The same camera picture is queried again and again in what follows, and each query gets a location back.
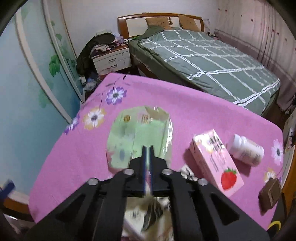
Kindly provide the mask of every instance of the pink box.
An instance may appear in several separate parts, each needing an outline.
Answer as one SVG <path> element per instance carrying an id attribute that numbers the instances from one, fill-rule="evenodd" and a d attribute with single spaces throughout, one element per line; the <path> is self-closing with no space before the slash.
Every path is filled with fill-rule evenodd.
<path id="1" fill-rule="evenodd" d="M 244 182 L 215 130 L 195 135 L 190 151 L 205 179 L 230 197 Z"/>

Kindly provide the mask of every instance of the plastic bag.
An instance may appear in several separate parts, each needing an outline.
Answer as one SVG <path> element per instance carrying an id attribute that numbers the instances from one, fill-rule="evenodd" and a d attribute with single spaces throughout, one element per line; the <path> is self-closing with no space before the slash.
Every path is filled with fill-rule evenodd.
<path id="1" fill-rule="evenodd" d="M 123 110 L 114 121 L 107 141 L 107 161 L 111 170 L 128 168 L 130 160 L 142 156 L 142 146 L 153 146 L 154 155 L 170 166 L 173 124 L 159 107 Z"/>
<path id="2" fill-rule="evenodd" d="M 90 91 L 93 90 L 96 87 L 97 82 L 96 81 L 92 81 L 92 82 L 88 82 L 85 87 L 84 90 L 86 91 Z"/>

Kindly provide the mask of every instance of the pill bottle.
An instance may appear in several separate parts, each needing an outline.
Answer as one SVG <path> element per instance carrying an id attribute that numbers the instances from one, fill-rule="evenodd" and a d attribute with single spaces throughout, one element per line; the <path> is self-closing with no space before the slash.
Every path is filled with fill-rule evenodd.
<path id="1" fill-rule="evenodd" d="M 234 134 L 226 145 L 228 152 L 237 160 L 240 160 L 252 167 L 260 164 L 264 149 L 255 142 L 244 136 Z"/>

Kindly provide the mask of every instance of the white wall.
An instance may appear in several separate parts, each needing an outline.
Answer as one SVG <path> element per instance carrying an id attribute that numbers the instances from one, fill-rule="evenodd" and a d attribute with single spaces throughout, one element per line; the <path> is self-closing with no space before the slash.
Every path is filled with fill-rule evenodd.
<path id="1" fill-rule="evenodd" d="M 209 19 L 215 27 L 218 0 L 61 0 L 76 54 L 102 29 L 118 32 L 117 17 L 143 12 L 172 12 Z"/>

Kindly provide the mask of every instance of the flower pattern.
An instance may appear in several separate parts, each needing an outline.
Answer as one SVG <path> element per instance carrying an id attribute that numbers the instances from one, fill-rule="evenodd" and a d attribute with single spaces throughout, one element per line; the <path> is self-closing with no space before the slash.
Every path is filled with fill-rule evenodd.
<path id="1" fill-rule="evenodd" d="M 271 156 L 274 158 L 274 163 L 276 165 L 281 165 L 283 163 L 283 145 L 279 142 L 278 139 L 274 140 L 274 146 L 271 147 Z"/>
<path id="2" fill-rule="evenodd" d="M 116 105 L 122 102 L 123 97 L 126 97 L 126 90 L 123 87 L 116 87 L 116 89 L 110 90 L 106 95 L 106 103 Z"/>
<path id="3" fill-rule="evenodd" d="M 267 168 L 267 172 L 264 174 L 264 182 L 267 183 L 270 178 L 276 179 L 276 173 L 270 167 Z"/>
<path id="4" fill-rule="evenodd" d="M 83 117 L 84 128 L 89 131 L 93 128 L 98 128 L 104 122 L 105 114 L 105 110 L 99 107 L 91 109 L 90 112 Z"/>
<path id="5" fill-rule="evenodd" d="M 65 134 L 68 134 L 69 131 L 72 131 L 75 129 L 75 127 L 78 125 L 79 123 L 79 118 L 80 118 L 80 115 L 78 114 L 73 120 L 72 120 L 72 123 L 67 125 L 66 129 L 64 130 L 64 133 Z"/>

